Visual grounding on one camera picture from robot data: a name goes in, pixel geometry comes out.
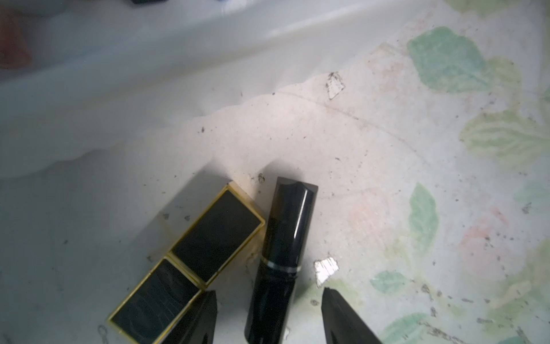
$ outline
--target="lipstick cap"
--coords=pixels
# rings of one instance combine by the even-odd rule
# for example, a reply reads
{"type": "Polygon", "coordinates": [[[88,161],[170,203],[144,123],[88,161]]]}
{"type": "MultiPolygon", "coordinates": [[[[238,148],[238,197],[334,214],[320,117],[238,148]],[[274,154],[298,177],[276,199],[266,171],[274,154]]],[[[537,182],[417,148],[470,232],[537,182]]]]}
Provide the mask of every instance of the lipstick cap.
{"type": "Polygon", "coordinates": [[[299,267],[313,214],[316,185],[277,178],[263,243],[264,259],[281,267],[299,267]]]}

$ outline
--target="lipstick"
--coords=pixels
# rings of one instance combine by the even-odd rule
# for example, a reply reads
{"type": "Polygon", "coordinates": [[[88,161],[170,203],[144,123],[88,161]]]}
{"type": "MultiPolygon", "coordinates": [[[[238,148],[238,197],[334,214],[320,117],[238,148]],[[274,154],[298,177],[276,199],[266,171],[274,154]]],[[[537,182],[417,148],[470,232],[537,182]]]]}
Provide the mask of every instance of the lipstick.
{"type": "Polygon", "coordinates": [[[249,344],[283,341],[317,189],[316,185],[277,178],[244,331],[249,344]]]}

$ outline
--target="black object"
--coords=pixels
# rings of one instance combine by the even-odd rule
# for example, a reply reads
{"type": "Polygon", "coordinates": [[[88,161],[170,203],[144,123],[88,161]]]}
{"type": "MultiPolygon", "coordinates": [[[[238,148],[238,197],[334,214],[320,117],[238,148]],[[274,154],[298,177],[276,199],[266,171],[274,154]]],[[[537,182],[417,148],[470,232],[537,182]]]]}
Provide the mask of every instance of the black object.
{"type": "Polygon", "coordinates": [[[327,344],[382,344],[338,291],[324,289],[321,312],[327,344]]]}
{"type": "Polygon", "coordinates": [[[318,187],[277,178],[266,238],[246,320],[249,344],[279,344],[294,287],[318,187]]]}
{"type": "Polygon", "coordinates": [[[139,344],[151,344],[199,289],[163,259],[112,321],[139,344]]]}
{"type": "Polygon", "coordinates": [[[259,225],[260,219],[226,191],[172,252],[207,282],[259,225]]]}
{"type": "Polygon", "coordinates": [[[216,292],[201,294],[162,343],[212,344],[217,315],[216,292]]]}
{"type": "Polygon", "coordinates": [[[136,5],[152,3],[152,2],[164,2],[164,1],[168,1],[168,0],[132,0],[132,2],[135,3],[136,5]]]}

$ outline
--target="red object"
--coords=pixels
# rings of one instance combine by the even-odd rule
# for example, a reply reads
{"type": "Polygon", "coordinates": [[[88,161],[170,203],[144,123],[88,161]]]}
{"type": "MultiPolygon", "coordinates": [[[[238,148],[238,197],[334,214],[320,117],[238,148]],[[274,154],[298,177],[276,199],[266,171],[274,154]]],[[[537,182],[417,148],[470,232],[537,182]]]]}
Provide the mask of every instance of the red object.
{"type": "Polygon", "coordinates": [[[0,68],[21,68],[30,62],[31,54],[21,31],[11,15],[0,8],[0,68]]]}

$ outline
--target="silver band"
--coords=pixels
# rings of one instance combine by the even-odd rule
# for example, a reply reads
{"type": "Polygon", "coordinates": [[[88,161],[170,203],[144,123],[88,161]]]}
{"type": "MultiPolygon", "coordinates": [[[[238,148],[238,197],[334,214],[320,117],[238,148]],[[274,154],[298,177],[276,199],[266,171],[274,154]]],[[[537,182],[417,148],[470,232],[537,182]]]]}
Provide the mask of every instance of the silver band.
{"type": "Polygon", "coordinates": [[[290,267],[290,266],[281,266],[281,265],[275,264],[274,262],[267,260],[263,255],[260,256],[260,259],[262,260],[262,263],[264,263],[271,269],[282,271],[282,272],[288,272],[290,274],[295,274],[302,269],[301,266],[290,267]]]}

